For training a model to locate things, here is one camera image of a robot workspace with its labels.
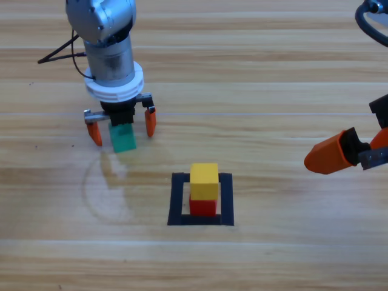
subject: wooden table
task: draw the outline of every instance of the wooden table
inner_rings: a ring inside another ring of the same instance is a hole
[[[106,122],[102,148],[87,134],[100,106],[72,61],[36,63],[70,39],[64,1],[1,0],[0,290],[388,290],[388,167],[303,164],[380,129],[387,49],[361,2],[138,0],[158,126],[148,139],[139,107],[138,149],[116,155]],[[235,227],[167,226],[193,162],[233,174]]]

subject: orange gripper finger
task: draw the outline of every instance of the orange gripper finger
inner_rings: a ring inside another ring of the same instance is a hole
[[[328,175],[354,166],[344,156],[340,140],[346,131],[335,135],[313,147],[304,160],[305,167],[311,172]]]
[[[89,135],[90,137],[92,138],[92,140],[94,140],[94,142],[96,143],[97,146],[102,146],[102,139],[101,139],[101,134],[99,132],[99,128],[98,128],[98,123],[97,122],[94,122],[94,123],[90,123],[90,124],[86,124],[87,125],[87,130],[89,132]]]
[[[388,147],[388,128],[380,130],[380,132],[370,142],[372,150]]]
[[[152,137],[156,128],[156,109],[153,113],[150,110],[145,111],[145,125],[147,127],[147,134]]]

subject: metal bracket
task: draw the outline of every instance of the metal bracket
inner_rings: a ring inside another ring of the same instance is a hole
[[[150,113],[155,112],[155,105],[152,100],[152,94],[151,93],[144,93],[144,94],[139,94],[136,96],[136,103],[142,103],[144,108],[147,108]]]
[[[105,111],[91,112],[90,109],[84,111],[84,118],[86,124],[110,119],[109,115],[106,114]]]
[[[147,108],[150,113],[155,112],[155,105],[152,100],[152,94],[151,93],[144,93],[139,94],[135,97],[136,103],[142,103],[142,106],[144,108]],[[90,109],[87,109],[84,111],[84,118],[86,124],[93,124],[95,122],[108,120],[110,119],[110,116],[105,111],[99,111],[99,112],[91,112]]]
[[[388,163],[388,147],[382,147],[376,150],[367,150],[358,155],[358,159],[364,170]]]

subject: black square outline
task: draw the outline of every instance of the black square outline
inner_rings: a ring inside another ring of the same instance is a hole
[[[183,185],[190,182],[189,173],[173,173],[171,179],[171,198],[168,226],[234,226],[233,176],[229,173],[218,174],[221,184],[221,214],[215,217],[182,214]]]

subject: white ring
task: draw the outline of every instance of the white ring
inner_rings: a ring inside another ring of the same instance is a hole
[[[134,62],[135,77],[128,84],[120,87],[104,87],[97,84],[93,79],[84,78],[88,93],[95,99],[107,103],[117,103],[133,99],[138,96],[144,88],[144,74],[141,66]],[[85,72],[91,76],[90,68]]]

